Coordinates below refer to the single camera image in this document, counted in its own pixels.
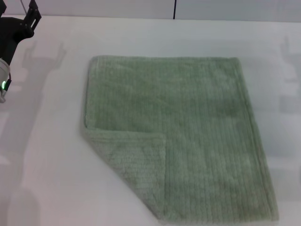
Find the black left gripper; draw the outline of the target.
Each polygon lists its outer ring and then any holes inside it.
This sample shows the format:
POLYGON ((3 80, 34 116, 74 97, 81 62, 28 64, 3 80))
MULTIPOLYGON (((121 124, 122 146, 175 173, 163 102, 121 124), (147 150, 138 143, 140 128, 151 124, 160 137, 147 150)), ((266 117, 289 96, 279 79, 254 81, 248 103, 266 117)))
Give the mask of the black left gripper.
MULTIPOLYGON (((0 0, 0 15, 6 11, 4 0, 0 0)), ((41 14, 35 0, 30 0, 24 20, 14 17, 0 18, 0 58, 11 64, 17 45, 24 39, 34 36, 41 14)))

